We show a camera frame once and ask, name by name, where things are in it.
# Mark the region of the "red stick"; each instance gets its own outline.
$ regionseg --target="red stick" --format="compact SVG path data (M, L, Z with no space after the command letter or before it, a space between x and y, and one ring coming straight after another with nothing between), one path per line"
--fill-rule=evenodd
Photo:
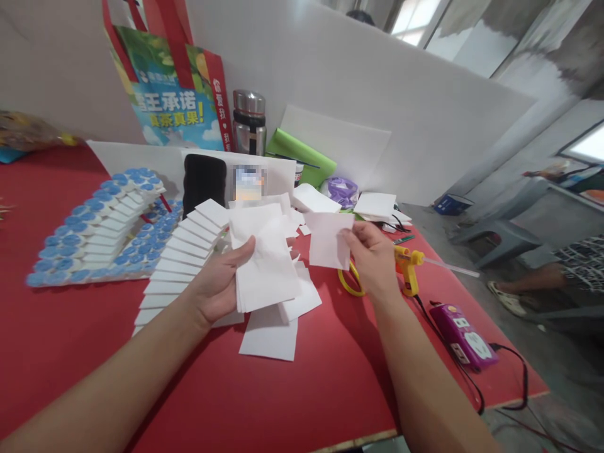
M164 204L164 206L168 210L168 212L172 212L172 209L170 208L170 205L168 204L168 202L164 198L164 194L160 194L159 198L162 199L162 203Z

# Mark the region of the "person's leg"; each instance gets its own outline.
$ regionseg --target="person's leg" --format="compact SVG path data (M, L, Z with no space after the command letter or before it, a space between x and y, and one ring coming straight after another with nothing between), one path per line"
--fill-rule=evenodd
M560 263L549 263L539 269L529 272L520 280L509 283L497 283L500 291L508 294L520 294L537 289L558 289L568 283L562 271L564 266Z

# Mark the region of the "green folder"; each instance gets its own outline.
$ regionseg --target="green folder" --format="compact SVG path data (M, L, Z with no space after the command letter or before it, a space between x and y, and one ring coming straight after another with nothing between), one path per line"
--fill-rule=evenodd
M281 154L320 167L316 169L305 165L304 170L302 170L300 183L307 182L313 187L321 186L323 181L335 172L337 165L319 151L312 149L310 146L302 143L297 138L292 137L290 134L279 128L275 131L275 134L272 136L266 149L266 154L268 156L271 156L271 153Z

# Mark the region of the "window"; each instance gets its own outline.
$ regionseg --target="window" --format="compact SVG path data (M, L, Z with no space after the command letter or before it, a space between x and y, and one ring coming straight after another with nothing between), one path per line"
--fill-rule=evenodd
M395 38L417 46L440 0L405 0L392 29Z
M604 120L566 145L558 154L590 164L604 162Z

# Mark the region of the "shopping bag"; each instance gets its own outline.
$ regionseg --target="shopping bag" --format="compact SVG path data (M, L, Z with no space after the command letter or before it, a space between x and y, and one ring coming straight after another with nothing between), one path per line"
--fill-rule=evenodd
M111 54L150 145L231 151L233 136L222 60L189 43L171 0L157 0L165 36L147 32L134 0L136 30L103 22Z

